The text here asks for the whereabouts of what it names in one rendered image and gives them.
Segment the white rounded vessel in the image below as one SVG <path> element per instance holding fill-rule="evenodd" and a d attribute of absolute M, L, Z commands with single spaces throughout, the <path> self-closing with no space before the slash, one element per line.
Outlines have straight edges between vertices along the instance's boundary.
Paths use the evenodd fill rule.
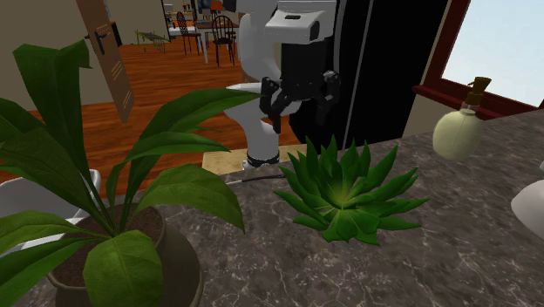
<path fill-rule="evenodd" d="M 544 240 L 544 179 L 524 187 L 511 201 L 515 216 Z"/>

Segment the dining table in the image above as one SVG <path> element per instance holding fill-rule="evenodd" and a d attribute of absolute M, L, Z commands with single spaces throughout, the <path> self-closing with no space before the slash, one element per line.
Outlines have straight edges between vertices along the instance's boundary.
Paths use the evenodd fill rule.
<path fill-rule="evenodd" d="M 206 47 L 205 38 L 207 37 L 207 34 L 209 32 L 211 32 L 213 34 L 213 32 L 212 32 L 212 22 L 195 22 L 194 23 L 195 31 L 201 34 L 201 42 L 203 43 L 202 50 L 204 52 L 205 60 L 207 60 L 207 51 L 205 50 L 205 47 Z M 238 34 L 239 25 L 234 24 L 234 28 L 235 28 L 235 39 L 236 39 L 236 35 Z"/>

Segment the tall black cabinet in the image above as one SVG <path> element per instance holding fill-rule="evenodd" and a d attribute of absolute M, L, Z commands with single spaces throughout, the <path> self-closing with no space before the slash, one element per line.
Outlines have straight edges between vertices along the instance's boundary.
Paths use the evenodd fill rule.
<path fill-rule="evenodd" d="M 448 0 L 338 0 L 326 68 L 341 79 L 339 101 L 322 126 L 316 102 L 289 116 L 297 139 L 341 149 L 404 133 Z"/>

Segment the white rounded tub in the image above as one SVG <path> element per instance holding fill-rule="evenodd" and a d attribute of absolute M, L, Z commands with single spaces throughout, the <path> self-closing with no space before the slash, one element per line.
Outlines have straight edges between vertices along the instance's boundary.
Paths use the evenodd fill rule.
<path fill-rule="evenodd" d="M 98 170 L 90 169 L 92 184 L 100 190 L 101 176 Z M 13 215 L 25 210 L 36 210 L 51 213 L 65 218 L 68 222 L 76 224 L 89 216 L 84 210 L 77 208 L 61 199 L 51 191 L 39 186 L 33 181 L 22 177 L 6 181 L 0 184 L 0 217 Z M 0 257 L 21 249 L 27 249 L 46 242 L 56 241 L 61 235 L 50 235 L 37 240 L 23 242 L 17 246 L 6 249 Z"/>

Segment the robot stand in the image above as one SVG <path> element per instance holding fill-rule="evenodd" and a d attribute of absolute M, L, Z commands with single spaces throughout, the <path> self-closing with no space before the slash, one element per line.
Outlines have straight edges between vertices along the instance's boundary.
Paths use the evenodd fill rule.
<path fill-rule="evenodd" d="M 306 155 L 305 144 L 279 146 L 280 162 L 289 161 L 289 154 Z M 247 159 L 247 149 L 235 149 L 230 152 L 206 152 L 203 154 L 201 167 L 215 174 L 229 174 L 243 170 L 242 162 Z"/>

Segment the dark wooden chair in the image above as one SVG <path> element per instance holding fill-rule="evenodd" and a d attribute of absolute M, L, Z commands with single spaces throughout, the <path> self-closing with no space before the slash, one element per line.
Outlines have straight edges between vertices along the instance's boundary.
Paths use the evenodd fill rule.
<path fill-rule="evenodd" d="M 216 50 L 216 63 L 219 63 L 219 46 L 224 44 L 228 47 L 229 60 L 235 63 L 235 28 L 229 17 L 219 15 L 212 22 L 212 32 Z"/>
<path fill-rule="evenodd" d="M 201 34 L 196 31 L 191 31 L 188 29 L 187 20 L 185 19 L 181 11 L 178 11 L 176 13 L 176 19 L 177 19 L 178 29 L 180 30 L 180 35 L 182 36 L 183 44 L 184 45 L 186 44 L 185 38 L 194 38 L 194 41 L 196 43 L 197 54 L 200 54 L 200 51 L 202 50 Z"/>

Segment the green succulent plant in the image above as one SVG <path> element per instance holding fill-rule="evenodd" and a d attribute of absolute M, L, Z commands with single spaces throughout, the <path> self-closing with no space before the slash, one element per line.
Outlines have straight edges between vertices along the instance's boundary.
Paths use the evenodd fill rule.
<path fill-rule="evenodd" d="M 364 146 L 361 153 L 355 144 L 342 157 L 337 156 L 336 139 L 317 151 L 311 141 L 307 153 L 290 155 L 293 170 L 281 167 L 293 192 L 276 190 L 275 194 L 300 213 L 293 222 L 321 232 L 326 242 L 354 238 L 378 245 L 377 232 L 418 228 L 418 223 L 397 218 L 411 211 L 425 199 L 400 199 L 418 178 L 412 169 L 385 182 L 395 162 L 396 147 L 375 167 L 371 152 Z"/>

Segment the red-framed window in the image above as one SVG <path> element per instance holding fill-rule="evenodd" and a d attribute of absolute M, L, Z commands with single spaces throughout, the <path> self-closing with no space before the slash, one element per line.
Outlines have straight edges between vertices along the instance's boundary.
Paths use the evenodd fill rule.
<path fill-rule="evenodd" d="M 492 80 L 482 119 L 544 109 L 544 0 L 448 0 L 425 77 L 413 91 L 458 109 L 476 77 Z"/>

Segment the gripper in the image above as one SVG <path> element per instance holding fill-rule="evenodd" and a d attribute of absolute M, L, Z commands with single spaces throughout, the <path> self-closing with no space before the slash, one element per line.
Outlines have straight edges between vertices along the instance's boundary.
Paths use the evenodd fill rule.
<path fill-rule="evenodd" d="M 282 44 L 281 80 L 264 77 L 259 102 L 260 110 L 272 121 L 275 133 L 281 133 L 281 113 L 294 101 L 315 99 L 319 126 L 338 102 L 341 79 L 337 72 L 326 71 L 327 49 L 326 41 Z"/>

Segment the large-leaf plant in brown pot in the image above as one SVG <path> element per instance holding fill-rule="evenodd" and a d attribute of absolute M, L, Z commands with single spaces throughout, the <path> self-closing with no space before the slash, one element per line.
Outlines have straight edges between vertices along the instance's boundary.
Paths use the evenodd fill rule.
<path fill-rule="evenodd" d="M 160 256 L 131 222 L 154 204 L 179 204 L 241 228 L 235 193 L 217 174 L 186 164 L 161 172 L 139 202 L 126 197 L 116 211 L 92 185 L 85 153 L 79 72 L 90 64 L 86 43 L 62 49 L 22 44 L 13 55 L 38 116 L 0 99 L 0 169 L 84 210 L 101 232 L 37 210 L 1 217 L 0 307 L 15 303 L 82 248 L 89 249 L 82 275 L 92 307 L 160 307 Z"/>

